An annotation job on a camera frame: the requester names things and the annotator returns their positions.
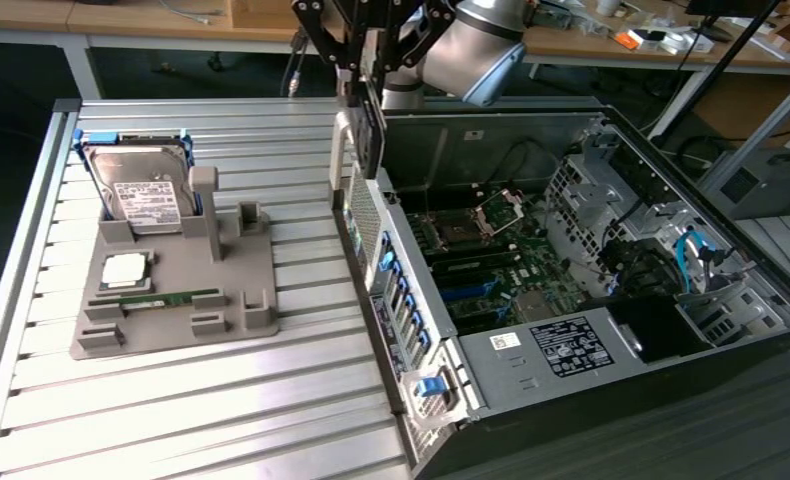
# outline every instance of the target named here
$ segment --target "green circuit board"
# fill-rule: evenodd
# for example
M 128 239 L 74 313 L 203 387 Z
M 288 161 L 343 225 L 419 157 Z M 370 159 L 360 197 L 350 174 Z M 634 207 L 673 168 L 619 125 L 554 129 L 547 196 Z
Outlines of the green circuit board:
M 461 334 L 573 313 L 587 298 L 550 242 L 537 234 L 527 205 L 519 204 L 525 213 L 518 219 L 509 199 L 493 196 L 482 205 L 483 221 L 494 231 L 517 220 L 495 235 L 482 228 L 475 209 L 407 215 Z M 461 276 L 474 281 L 447 288 L 450 279 Z M 466 292 L 470 295 L 459 298 Z

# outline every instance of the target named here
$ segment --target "blue latch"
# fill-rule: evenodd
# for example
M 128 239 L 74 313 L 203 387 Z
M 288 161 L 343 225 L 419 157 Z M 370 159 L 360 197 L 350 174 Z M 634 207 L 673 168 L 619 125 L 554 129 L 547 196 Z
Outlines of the blue latch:
M 417 392 L 421 397 L 442 395 L 447 391 L 449 387 L 446 387 L 446 380 L 443 380 L 443 377 L 426 377 L 419 380 L 419 383 L 417 384 Z
M 90 134 L 90 143 L 92 145 L 116 145 L 119 141 L 119 133 L 116 132 L 96 132 Z
M 383 260 L 380 260 L 380 271 L 386 272 L 389 269 L 393 268 L 393 262 L 395 261 L 395 252 L 387 252 L 383 255 Z

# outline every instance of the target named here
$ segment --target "gray floor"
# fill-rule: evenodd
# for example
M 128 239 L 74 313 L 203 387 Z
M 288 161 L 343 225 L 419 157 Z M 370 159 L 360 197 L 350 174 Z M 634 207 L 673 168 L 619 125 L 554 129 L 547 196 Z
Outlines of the gray floor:
M 171 72 L 152 72 L 155 58 L 144 52 L 96 51 L 110 98 L 278 95 L 286 56 L 226 54 L 227 71 L 215 73 L 208 53 L 158 55 Z M 642 85 L 667 83 L 670 73 L 547 67 L 534 82 L 526 72 L 523 67 L 507 94 L 597 95 L 639 125 L 663 108 Z M 332 86 L 331 71 L 308 58 L 300 94 L 328 96 Z M 50 107 L 55 98 L 76 93 L 55 48 L 0 45 L 0 271 Z M 699 133 L 710 132 L 690 119 L 678 138 Z M 458 478 L 790 478 L 790 352 L 706 395 L 515 453 Z

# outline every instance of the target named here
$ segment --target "slatted metal surface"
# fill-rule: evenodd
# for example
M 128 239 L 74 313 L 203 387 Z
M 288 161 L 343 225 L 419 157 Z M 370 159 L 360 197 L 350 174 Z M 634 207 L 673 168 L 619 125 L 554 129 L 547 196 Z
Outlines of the slatted metal surface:
M 280 333 L 110 359 L 68 355 L 98 233 L 70 156 L 0 421 L 0 478 L 409 477 L 327 204 L 335 101 L 102 101 L 87 132 L 187 128 L 218 208 L 272 219 Z

